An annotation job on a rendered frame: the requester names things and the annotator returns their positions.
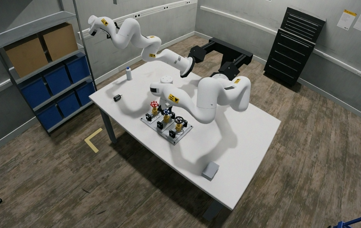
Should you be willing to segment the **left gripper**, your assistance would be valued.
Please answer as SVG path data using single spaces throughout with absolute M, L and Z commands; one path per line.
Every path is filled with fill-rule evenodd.
M 159 108 L 158 108 L 157 110 L 158 110 L 158 111 L 161 111 L 161 114 L 162 114 L 163 116 L 164 116 L 164 109 L 166 109 L 165 103 L 167 103 L 167 102 L 160 97 L 160 100 L 159 100 Z M 172 109 L 172 106 L 169 107 L 170 112 L 171 112 L 171 109 Z

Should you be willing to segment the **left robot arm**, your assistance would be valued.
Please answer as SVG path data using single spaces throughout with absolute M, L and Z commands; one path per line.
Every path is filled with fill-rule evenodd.
M 171 106 L 183 108 L 199 123 L 209 124 L 215 119 L 217 104 L 230 105 L 237 112 L 247 110 L 250 80 L 239 76 L 230 81 L 224 74 L 203 78 L 197 88 L 197 105 L 184 90 L 178 89 L 173 84 L 171 76 L 163 76 L 160 82 L 151 83 L 150 90 L 154 96 L 161 97 L 167 102 L 166 108 Z

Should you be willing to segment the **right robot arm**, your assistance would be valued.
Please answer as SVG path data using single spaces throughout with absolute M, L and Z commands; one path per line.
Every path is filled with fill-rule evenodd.
M 163 61 L 166 64 L 180 70 L 180 75 L 185 75 L 191 65 L 192 58 L 182 57 L 171 50 L 165 49 L 161 53 L 156 54 L 161 46 L 161 39 L 156 36 L 145 37 L 141 35 L 140 25 L 133 18 L 127 18 L 121 25 L 121 28 L 116 34 L 115 24 L 112 19 L 108 17 L 95 17 L 92 15 L 88 19 L 88 24 L 91 25 L 89 34 L 97 36 L 101 31 L 106 31 L 110 35 L 110 38 L 118 49 L 124 49 L 127 47 L 129 41 L 138 47 L 144 48 L 141 53 L 142 60 L 146 62 L 151 61 Z

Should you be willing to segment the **white bottle with blue cap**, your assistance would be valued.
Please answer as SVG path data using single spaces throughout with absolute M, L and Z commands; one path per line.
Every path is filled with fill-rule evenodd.
M 132 79 L 131 69 L 129 67 L 127 67 L 127 69 L 126 69 L 126 77 L 127 77 L 127 80 Z

